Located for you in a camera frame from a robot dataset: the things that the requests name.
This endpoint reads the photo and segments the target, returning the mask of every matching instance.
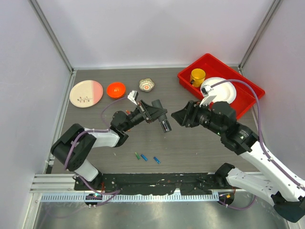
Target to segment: small ceramic bowl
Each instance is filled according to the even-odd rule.
[[[154,82],[150,78],[140,80],[139,83],[140,90],[144,92],[150,92],[153,89],[153,87],[154,87]]]

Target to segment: small plastic piece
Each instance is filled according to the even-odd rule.
[[[158,164],[160,164],[161,162],[159,161],[159,159],[158,158],[156,158],[155,156],[153,157],[154,158],[154,160],[158,163]]]
[[[135,156],[137,157],[138,160],[141,159],[137,152],[134,152],[134,154],[135,154]]]
[[[145,161],[148,161],[147,157],[145,157],[143,154],[141,154],[141,157],[142,157]]]

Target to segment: orange bowl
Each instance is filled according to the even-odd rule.
[[[121,82],[111,83],[107,87],[107,94],[113,99],[122,98],[125,95],[126,87]]]

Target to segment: metal pole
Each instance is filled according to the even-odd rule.
[[[62,60],[66,64],[68,70],[70,73],[73,72],[73,67],[71,66],[68,57],[66,56],[65,52],[63,51],[61,44],[59,43],[57,37],[55,36],[54,31],[52,30],[48,20],[46,19],[44,13],[42,12],[42,9],[40,8],[40,5],[38,4],[37,0],[28,0],[30,5],[33,7],[37,17],[39,18],[40,22],[42,23],[45,31],[49,35],[51,41],[53,42],[56,50],[58,51],[59,55],[61,56]]]
[[[244,65],[248,61],[248,59],[249,59],[250,55],[252,54],[254,48],[256,47],[257,43],[261,39],[265,29],[269,25],[272,17],[276,13],[277,9],[279,8],[279,6],[281,5],[282,2],[283,2],[283,0],[274,0],[273,3],[271,4],[266,16],[264,17],[261,25],[259,26],[253,40],[251,41],[251,44],[250,44],[248,50],[246,51],[241,63],[239,64],[239,68],[241,70],[243,69]]]

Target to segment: bowl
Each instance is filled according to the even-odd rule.
[[[146,78],[140,80],[139,82],[139,88],[144,92],[150,92],[153,89],[153,87],[154,87],[154,82],[151,80],[151,78]]]
[[[114,82],[111,83],[107,87],[107,94],[112,98],[112,99],[119,99],[122,98],[125,95],[126,92],[126,87],[123,83],[121,82]]]

